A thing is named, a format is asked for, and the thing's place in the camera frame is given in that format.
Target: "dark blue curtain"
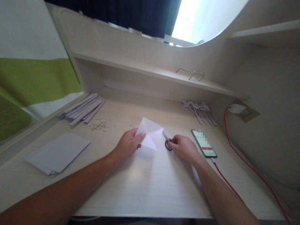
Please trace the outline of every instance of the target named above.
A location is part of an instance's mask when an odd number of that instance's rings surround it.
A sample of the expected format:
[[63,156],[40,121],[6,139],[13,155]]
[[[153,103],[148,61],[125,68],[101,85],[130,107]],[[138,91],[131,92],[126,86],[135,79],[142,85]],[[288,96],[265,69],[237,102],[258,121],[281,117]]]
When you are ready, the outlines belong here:
[[181,0],[45,0],[85,16],[164,38],[173,31]]

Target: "scissor handle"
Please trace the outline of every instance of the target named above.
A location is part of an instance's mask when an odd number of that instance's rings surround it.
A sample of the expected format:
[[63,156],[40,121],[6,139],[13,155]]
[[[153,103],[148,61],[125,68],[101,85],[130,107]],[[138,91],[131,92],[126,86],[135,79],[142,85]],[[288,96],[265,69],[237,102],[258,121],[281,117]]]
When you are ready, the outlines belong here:
[[169,151],[172,151],[173,149],[170,148],[170,147],[168,147],[168,145],[167,145],[168,142],[172,142],[172,139],[169,139],[169,140],[165,141],[165,147],[166,147],[166,149],[169,150]]

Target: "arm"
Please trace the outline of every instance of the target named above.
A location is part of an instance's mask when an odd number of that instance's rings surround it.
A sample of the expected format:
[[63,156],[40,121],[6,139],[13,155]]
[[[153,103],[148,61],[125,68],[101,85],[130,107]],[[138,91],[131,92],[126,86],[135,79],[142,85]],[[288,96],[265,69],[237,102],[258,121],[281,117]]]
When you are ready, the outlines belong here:
[[0,224],[63,224],[145,137],[137,128],[124,133],[115,149],[70,176],[34,193],[0,214]]
[[209,205],[219,224],[260,224],[247,206],[215,173],[190,138],[175,135],[168,145],[196,169]]

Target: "left hand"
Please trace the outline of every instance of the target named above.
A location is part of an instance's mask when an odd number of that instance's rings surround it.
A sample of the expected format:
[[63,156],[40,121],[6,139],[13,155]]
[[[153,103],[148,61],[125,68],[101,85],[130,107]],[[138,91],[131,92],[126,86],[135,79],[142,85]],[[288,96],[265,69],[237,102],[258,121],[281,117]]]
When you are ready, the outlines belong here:
[[134,137],[137,130],[137,128],[134,128],[132,130],[126,131],[119,140],[119,143],[117,144],[115,149],[112,151],[112,153],[119,160],[124,161],[128,159],[136,150],[141,147],[140,143],[142,142],[142,140],[144,140],[146,133],[140,133],[138,136]]

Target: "paper bundle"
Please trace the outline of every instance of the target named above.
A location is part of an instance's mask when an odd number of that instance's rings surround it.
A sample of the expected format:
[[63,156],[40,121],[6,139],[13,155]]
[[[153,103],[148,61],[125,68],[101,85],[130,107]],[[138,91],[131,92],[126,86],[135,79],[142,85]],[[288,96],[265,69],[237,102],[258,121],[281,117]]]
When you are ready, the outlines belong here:
[[205,102],[197,104],[194,102],[182,101],[182,103],[184,107],[188,108],[196,115],[200,124],[204,122],[204,124],[207,125],[206,121],[204,120],[205,118],[211,126],[218,125],[217,122],[213,119],[212,115],[210,114],[209,107]]
[[97,93],[91,93],[59,113],[57,117],[73,120],[73,122],[69,124],[71,127],[76,126],[76,124],[82,120],[87,124],[103,106],[105,101],[106,100]]

